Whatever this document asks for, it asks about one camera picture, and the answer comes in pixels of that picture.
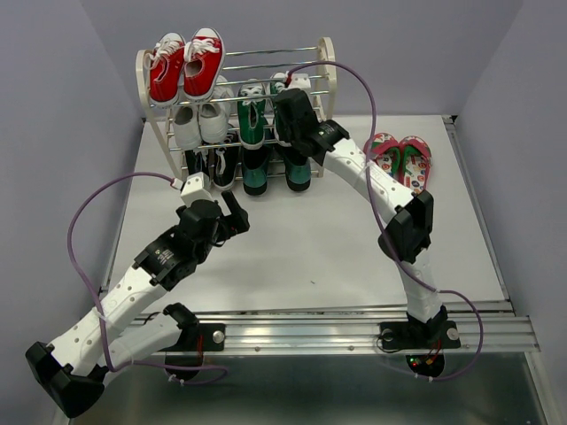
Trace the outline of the red canvas sneaker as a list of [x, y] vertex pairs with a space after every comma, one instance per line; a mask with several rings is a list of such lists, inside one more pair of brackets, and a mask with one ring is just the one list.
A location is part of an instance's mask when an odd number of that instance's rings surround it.
[[149, 95], [158, 106], [168, 106], [178, 99], [178, 81], [184, 63], [184, 38], [167, 33], [155, 44], [144, 60], [149, 71]]
[[183, 49], [183, 92], [190, 101], [212, 96], [225, 59], [220, 34], [213, 28], [200, 28]]

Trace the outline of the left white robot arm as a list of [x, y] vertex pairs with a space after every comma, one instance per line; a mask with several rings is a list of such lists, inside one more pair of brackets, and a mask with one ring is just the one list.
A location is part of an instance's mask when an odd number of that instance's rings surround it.
[[222, 192], [223, 214], [207, 199], [181, 206], [179, 221], [149, 243], [122, 279], [90, 312], [50, 343], [36, 342], [25, 357], [35, 379], [63, 414], [76, 418], [100, 399], [112, 373], [146, 365], [154, 352], [170, 347], [201, 353], [214, 330], [181, 303], [167, 305], [136, 331], [131, 322], [193, 274], [214, 247], [249, 230], [248, 214], [233, 193]]

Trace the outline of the green canvas sneaker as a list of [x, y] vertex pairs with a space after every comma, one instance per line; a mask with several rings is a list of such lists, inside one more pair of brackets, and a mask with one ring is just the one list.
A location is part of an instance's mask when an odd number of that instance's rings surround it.
[[250, 80], [238, 91], [237, 117], [240, 141], [247, 150], [258, 150], [265, 138], [267, 99], [262, 83]]
[[272, 81], [268, 85], [269, 94], [272, 96], [272, 110], [274, 113], [274, 132], [278, 143], [283, 147], [289, 147], [290, 144], [284, 139], [284, 122], [280, 116], [278, 107], [274, 102], [274, 98], [279, 95], [282, 91], [286, 90], [285, 79], [287, 78], [286, 73], [278, 72], [271, 76]]

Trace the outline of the right black canvas sneaker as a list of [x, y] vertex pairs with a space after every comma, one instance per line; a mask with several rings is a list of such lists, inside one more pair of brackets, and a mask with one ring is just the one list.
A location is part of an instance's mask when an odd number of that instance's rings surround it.
[[214, 148], [213, 182], [218, 190], [228, 190], [234, 185], [240, 148], [238, 134], [234, 130], [227, 133], [220, 147]]

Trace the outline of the aluminium mounting rail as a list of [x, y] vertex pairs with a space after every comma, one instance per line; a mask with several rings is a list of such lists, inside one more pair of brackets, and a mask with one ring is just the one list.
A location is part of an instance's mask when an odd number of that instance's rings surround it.
[[183, 336], [179, 321], [164, 313], [134, 319], [111, 342], [114, 365], [147, 359], [158, 352], [202, 350], [218, 356], [473, 354], [536, 352], [539, 344], [527, 317], [504, 304], [474, 314], [451, 304], [439, 336], [418, 340], [406, 330], [405, 314], [394, 307], [351, 311], [298, 310], [198, 313], [200, 336]]

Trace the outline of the left black canvas sneaker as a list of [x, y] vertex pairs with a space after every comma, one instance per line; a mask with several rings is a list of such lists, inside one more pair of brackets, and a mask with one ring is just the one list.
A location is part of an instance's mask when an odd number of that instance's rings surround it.
[[199, 150], [185, 151], [184, 157], [187, 166], [188, 176], [192, 176], [197, 173], [202, 173], [204, 175], [204, 184], [206, 187], [209, 187], [210, 186], [209, 169], [204, 154]]

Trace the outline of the left red canvas sneaker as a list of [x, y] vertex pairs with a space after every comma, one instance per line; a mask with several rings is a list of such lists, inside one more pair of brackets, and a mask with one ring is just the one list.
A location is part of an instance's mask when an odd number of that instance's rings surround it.
[[178, 99], [178, 81], [184, 63], [184, 38], [167, 33], [155, 44], [144, 60], [149, 71], [149, 95], [158, 106], [168, 106]]

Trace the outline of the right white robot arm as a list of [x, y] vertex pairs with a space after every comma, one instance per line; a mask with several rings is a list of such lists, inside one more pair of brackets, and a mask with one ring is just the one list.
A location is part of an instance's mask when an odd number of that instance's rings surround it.
[[404, 321], [379, 323], [377, 341], [386, 352], [457, 349], [456, 324], [434, 286], [428, 249], [431, 245], [434, 201], [416, 194], [380, 168], [334, 120], [320, 121], [301, 89], [276, 95], [273, 106], [280, 133], [301, 155], [347, 182], [370, 202], [385, 225], [378, 244], [396, 261], [407, 299]]

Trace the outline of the left white leather sneaker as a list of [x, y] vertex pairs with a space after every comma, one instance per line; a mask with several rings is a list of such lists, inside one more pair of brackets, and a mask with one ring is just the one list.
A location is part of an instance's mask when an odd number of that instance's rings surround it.
[[201, 144], [198, 110], [192, 106], [180, 107], [173, 120], [176, 146], [184, 151], [193, 151]]

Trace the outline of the right red canvas sneaker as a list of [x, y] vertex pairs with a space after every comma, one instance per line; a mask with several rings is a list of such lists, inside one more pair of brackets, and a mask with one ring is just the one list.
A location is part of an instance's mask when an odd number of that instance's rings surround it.
[[225, 59], [220, 34], [213, 28], [200, 28], [183, 49], [183, 92], [190, 101], [212, 96]]

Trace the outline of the white leather sneaker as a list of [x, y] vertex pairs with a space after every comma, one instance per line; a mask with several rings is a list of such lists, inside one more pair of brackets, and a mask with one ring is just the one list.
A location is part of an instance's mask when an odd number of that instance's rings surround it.
[[184, 151], [193, 151], [201, 144], [198, 110], [192, 106], [180, 107], [173, 120], [176, 146]]
[[213, 103], [202, 104], [198, 110], [198, 123], [202, 141], [207, 144], [222, 143], [229, 131], [229, 117], [232, 113], [232, 101], [227, 98], [234, 96], [230, 85], [225, 85], [227, 79], [220, 75], [213, 91]]

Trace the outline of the black canvas sneaker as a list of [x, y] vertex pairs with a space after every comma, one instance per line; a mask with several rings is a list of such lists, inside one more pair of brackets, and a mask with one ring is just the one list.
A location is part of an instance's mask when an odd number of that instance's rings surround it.
[[192, 176], [197, 173], [202, 173], [204, 175], [204, 184], [206, 187], [209, 187], [210, 186], [209, 169], [204, 154], [199, 150], [185, 151], [184, 157], [187, 166], [188, 176]]
[[214, 148], [213, 182], [218, 190], [228, 190], [234, 185], [240, 148], [238, 134], [234, 130], [227, 133], [220, 147]]

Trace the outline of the pink flip flop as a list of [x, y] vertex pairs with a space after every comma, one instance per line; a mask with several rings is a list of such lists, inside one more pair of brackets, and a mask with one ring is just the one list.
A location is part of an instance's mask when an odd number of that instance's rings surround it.
[[400, 168], [399, 142], [389, 133], [377, 133], [363, 148], [365, 154], [391, 177], [396, 178]]
[[431, 171], [431, 150], [421, 137], [409, 135], [400, 142], [399, 182], [416, 194], [426, 189]]

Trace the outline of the right white leather sneaker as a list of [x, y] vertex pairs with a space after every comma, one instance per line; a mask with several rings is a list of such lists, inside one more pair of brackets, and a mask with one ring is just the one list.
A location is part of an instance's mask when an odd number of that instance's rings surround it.
[[207, 144], [222, 143], [229, 131], [229, 117], [232, 113], [232, 101], [227, 98], [234, 96], [230, 85], [225, 85], [227, 79], [220, 75], [213, 91], [213, 103], [202, 104], [198, 110], [198, 123], [202, 141]]

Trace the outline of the dark green loafer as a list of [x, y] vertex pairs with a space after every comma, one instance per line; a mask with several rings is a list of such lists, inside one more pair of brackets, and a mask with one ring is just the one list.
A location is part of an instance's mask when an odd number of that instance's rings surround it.
[[270, 156], [271, 150], [266, 146], [243, 151], [241, 168], [246, 194], [260, 196], [267, 190]]
[[308, 157], [301, 155], [292, 147], [276, 146], [276, 152], [285, 168], [285, 180], [294, 192], [307, 190], [311, 183], [311, 166]]

